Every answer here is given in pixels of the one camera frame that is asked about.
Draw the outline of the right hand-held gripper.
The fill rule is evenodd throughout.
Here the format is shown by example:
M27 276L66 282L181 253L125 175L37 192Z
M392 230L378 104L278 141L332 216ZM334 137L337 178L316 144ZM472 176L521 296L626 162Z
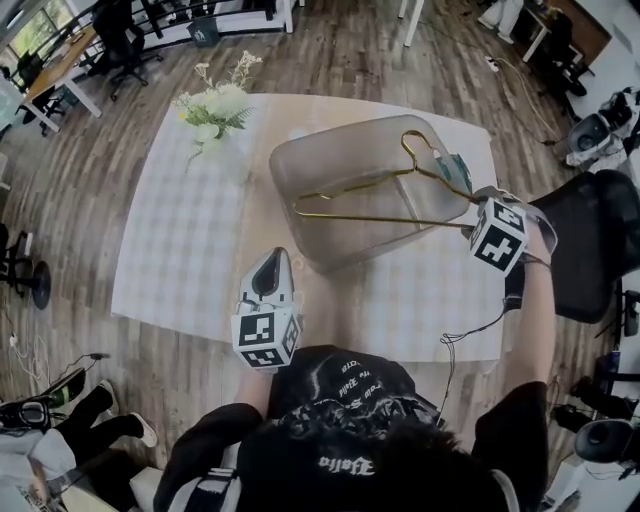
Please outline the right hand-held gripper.
M555 251L556 231L539 208L493 186L479 189L474 197L479 201L479 220L469 236L474 257L507 276L533 258L527 249L529 221L537 222L549 253Z

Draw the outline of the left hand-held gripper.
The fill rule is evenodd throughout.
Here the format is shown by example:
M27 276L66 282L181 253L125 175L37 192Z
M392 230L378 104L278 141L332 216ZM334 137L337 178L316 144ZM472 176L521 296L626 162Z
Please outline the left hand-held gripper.
M283 247L263 254L242 277L231 335L234 352L248 367L276 372L291 364L302 333L294 291Z

